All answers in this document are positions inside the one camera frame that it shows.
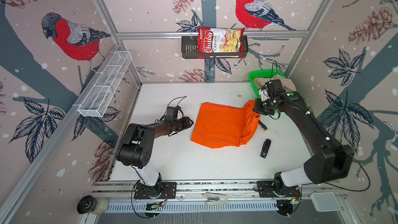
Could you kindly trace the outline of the orange shorts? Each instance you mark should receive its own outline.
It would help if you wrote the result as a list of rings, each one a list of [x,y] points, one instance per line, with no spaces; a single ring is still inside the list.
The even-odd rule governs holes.
[[[254,112],[254,106],[254,100],[242,108],[209,102],[201,104],[191,141],[211,149],[247,144],[261,117]]]

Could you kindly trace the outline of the beige shorts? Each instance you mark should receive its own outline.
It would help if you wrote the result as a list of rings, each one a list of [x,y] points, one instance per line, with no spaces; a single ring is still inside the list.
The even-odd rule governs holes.
[[[287,79],[287,78],[281,78],[280,81],[281,81],[282,86],[286,92],[296,91],[295,84],[293,83],[292,80]]]

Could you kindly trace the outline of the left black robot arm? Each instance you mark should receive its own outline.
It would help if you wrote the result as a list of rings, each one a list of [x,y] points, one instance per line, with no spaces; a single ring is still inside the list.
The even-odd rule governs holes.
[[[161,183],[161,175],[150,163],[154,140],[162,136],[172,136],[194,124],[189,117],[158,120],[152,124],[128,126],[116,151],[116,159],[126,167],[132,167],[144,186],[156,187]]]

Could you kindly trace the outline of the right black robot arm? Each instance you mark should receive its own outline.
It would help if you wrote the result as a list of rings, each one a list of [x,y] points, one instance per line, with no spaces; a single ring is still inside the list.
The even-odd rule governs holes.
[[[254,112],[273,116],[276,111],[294,122],[312,156],[298,168],[276,173],[274,187],[321,184],[348,176],[354,150],[350,145],[342,145],[322,126],[297,92],[255,100]]]

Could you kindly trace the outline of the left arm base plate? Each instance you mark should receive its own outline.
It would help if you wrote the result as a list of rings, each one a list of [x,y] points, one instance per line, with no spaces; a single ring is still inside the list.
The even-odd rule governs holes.
[[[138,182],[133,190],[135,200],[157,200],[157,199],[175,199],[176,182],[163,182],[155,186],[146,186]]]

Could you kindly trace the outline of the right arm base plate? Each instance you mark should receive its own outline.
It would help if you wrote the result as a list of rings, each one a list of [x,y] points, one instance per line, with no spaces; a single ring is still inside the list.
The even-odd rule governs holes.
[[[288,187],[283,183],[270,180],[257,181],[254,189],[261,198],[300,198],[302,196],[298,186]]]

